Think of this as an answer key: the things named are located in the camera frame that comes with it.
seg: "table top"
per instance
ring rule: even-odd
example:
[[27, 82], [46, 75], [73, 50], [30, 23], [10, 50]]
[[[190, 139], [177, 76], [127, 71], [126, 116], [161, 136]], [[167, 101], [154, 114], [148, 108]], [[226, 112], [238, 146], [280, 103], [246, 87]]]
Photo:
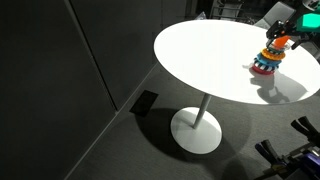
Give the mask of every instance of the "table top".
[[281, 104], [303, 100], [317, 92], [319, 63], [301, 46], [285, 52], [286, 57], [273, 75], [250, 69], [267, 40], [266, 30], [256, 26], [192, 20], [164, 29], [155, 40], [154, 51], [173, 76], [224, 99]]

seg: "black object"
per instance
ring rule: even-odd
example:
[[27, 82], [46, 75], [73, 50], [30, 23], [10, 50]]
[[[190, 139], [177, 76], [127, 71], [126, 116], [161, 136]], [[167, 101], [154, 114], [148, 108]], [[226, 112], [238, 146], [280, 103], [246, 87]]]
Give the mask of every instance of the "black object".
[[138, 100], [134, 103], [130, 112], [145, 117], [154, 101], [157, 99], [158, 94], [144, 90]]
[[255, 180], [263, 180], [274, 175], [286, 179], [297, 169], [302, 169], [311, 179], [318, 178], [320, 160], [318, 160], [319, 151], [315, 146], [320, 147], [320, 133], [311, 125], [306, 116], [299, 118], [298, 121], [294, 120], [291, 126], [305, 135], [309, 143], [281, 157], [274, 151], [269, 140], [257, 143], [256, 150], [271, 164], [271, 167]]
[[303, 135], [307, 136], [309, 142], [320, 147], [320, 133], [311, 125], [308, 118], [303, 116], [299, 118], [298, 121], [299, 123], [296, 120], [292, 121], [291, 126]]
[[282, 22], [277, 20], [266, 32], [266, 36], [269, 39], [266, 46], [269, 47], [273, 40], [286, 35], [299, 37], [299, 39], [291, 46], [291, 49], [294, 50], [300, 44], [311, 41], [316, 36], [316, 33], [300, 32], [297, 31], [296, 24], [290, 21]]

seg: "table leg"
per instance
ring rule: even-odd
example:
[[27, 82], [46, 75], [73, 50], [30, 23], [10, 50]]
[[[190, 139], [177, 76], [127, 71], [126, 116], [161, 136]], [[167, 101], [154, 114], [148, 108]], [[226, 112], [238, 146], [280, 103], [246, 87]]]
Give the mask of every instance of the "table leg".
[[205, 93], [205, 95], [203, 96], [202, 102], [201, 102], [201, 106], [200, 106], [196, 121], [194, 122], [194, 125], [193, 125], [194, 129], [196, 129], [199, 126], [199, 123], [203, 117], [203, 114], [207, 110], [207, 107], [209, 105], [210, 100], [211, 100], [211, 95]]
[[178, 111], [171, 121], [171, 133], [185, 150], [206, 154], [215, 150], [222, 138], [218, 121], [206, 111], [211, 95], [205, 94], [201, 107], [187, 107]]

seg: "metal stand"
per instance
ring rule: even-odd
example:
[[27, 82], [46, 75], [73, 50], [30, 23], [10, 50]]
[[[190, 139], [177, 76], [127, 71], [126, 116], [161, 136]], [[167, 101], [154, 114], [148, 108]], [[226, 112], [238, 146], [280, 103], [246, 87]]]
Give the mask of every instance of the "metal stand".
[[314, 58], [316, 58], [316, 60], [318, 60], [318, 62], [320, 61], [320, 50], [318, 50], [314, 55]]
[[206, 154], [216, 149], [222, 138], [218, 121], [206, 111], [211, 95], [205, 94], [199, 108], [178, 111], [171, 121], [171, 133], [176, 142], [194, 154]]
[[220, 3], [218, 0], [213, 0], [211, 6], [211, 12], [209, 15], [210, 19], [221, 19], [221, 20], [229, 20], [229, 21], [236, 21], [237, 19], [246, 19], [238, 17], [238, 14], [241, 9], [242, 3], [238, 4], [224, 4], [223, 7], [220, 7]]

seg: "floor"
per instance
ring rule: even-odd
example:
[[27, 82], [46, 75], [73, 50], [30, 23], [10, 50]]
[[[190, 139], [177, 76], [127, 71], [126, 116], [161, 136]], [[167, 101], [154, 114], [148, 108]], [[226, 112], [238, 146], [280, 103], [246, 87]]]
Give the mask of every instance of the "floor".
[[[130, 112], [144, 90], [158, 94], [141, 117]], [[254, 145], [269, 139], [279, 155], [307, 143], [290, 123], [307, 116], [320, 129], [320, 92], [291, 104], [253, 105], [212, 97], [207, 109], [222, 128], [219, 147], [205, 155], [181, 149], [169, 126], [184, 107], [199, 107], [203, 93], [177, 80], [159, 63], [117, 114], [68, 180], [247, 180], [270, 164]], [[274, 176], [269, 179], [280, 179]]]

